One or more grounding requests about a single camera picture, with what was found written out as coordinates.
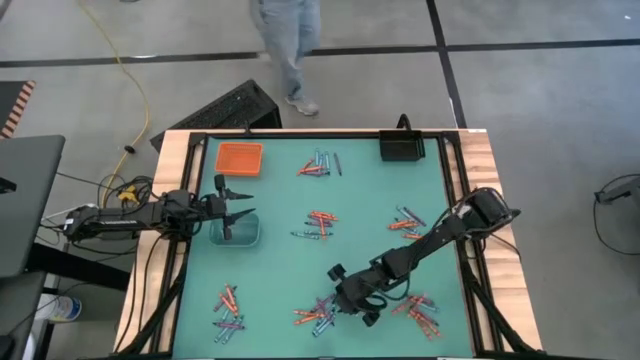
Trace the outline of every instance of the teal table surface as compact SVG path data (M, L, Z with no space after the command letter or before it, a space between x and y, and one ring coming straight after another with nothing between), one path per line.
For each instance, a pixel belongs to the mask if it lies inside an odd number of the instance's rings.
M205 151L200 194L215 193L218 145L232 139L210 138ZM425 139L425 158L383 162L376 139L255 139L264 144L259 177L227 176L227 187L253 199L229 201L229 209L256 208L260 239L253 247L231 248L210 241L211 223L192 239L187 278L180 302L174 359L273 357L413 357L472 355L470 328L458 271L455 244L424 259L411 276L411 292L427 293L440 307L433 314L440 337L429 341L406 312L391 315L390 302L380 320L367 328L361 317L337 314L335 326L320 337L315 322L295 326L294 309L309 310L335 283L327 271L341 263L347 275L369 266L383 252L408 244L401 232L387 229L407 206L429 226L448 206L436 140ZM331 176L296 176L315 149L329 151ZM339 155L338 176L333 153ZM339 221L325 240L290 235L317 230L304 224L312 210L335 214ZM427 228L420 228L425 233ZM246 330L226 344L214 343L212 322L224 284L236 295ZM404 285L390 295L399 295Z

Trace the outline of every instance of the person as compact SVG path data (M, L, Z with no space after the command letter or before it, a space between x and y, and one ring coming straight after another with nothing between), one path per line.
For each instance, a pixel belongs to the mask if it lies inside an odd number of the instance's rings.
M285 101L304 115L318 114L319 106L306 94L300 66L320 42L320 1L251 0L250 10L267 53L280 69Z

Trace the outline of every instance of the concrete floor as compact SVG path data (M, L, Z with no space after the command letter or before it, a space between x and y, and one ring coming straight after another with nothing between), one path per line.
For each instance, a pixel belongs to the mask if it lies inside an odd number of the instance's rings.
M448 44L638 38L633 0L437 0ZM245 1L87 1L122 55L260 51ZM422 0L323 0L322 47L432 45ZM73 0L13 1L0 21L0 61L109 57L99 33ZM487 128L514 223L544 347L554 354L636 359L640 343L640 264L597 242L592 194L609 179L637 171L640 136L639 47L452 53L466 121ZM282 103L263 60L130 66L149 97L155 134L248 78L281 106L285 127L391 126L406 112L415 127L455 127L438 55L314 57L304 71L322 106L315 119ZM0 69L0 80L35 80L17 136L67 138L60 171L99 180L142 126L143 108L116 66ZM147 145L126 177L153 175ZM58 178L52 213L95 202L95 188ZM600 211L606 238L634 242L637 209L622 201ZM93 244L96 248L129 244ZM128 268L130 258L115 260ZM61 288L70 286L63 280ZM104 356L123 295L77 288L80 322L57 326L51 359Z

